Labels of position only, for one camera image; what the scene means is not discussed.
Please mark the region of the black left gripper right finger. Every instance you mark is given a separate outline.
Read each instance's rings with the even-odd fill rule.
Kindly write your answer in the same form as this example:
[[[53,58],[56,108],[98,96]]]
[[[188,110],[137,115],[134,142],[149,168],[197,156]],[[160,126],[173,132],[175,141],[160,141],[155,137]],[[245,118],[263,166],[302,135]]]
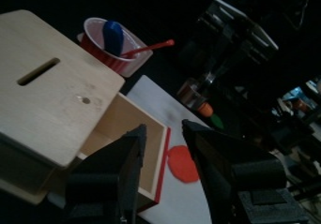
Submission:
[[[197,170],[211,224],[307,224],[286,188],[279,159],[260,148],[189,121],[183,137]]]

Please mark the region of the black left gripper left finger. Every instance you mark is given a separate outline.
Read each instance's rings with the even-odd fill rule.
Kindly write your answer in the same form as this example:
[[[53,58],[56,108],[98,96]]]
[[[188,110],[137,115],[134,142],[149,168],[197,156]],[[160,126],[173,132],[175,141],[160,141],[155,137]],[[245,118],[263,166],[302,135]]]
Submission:
[[[138,125],[72,169],[62,224],[134,224],[145,141]]]

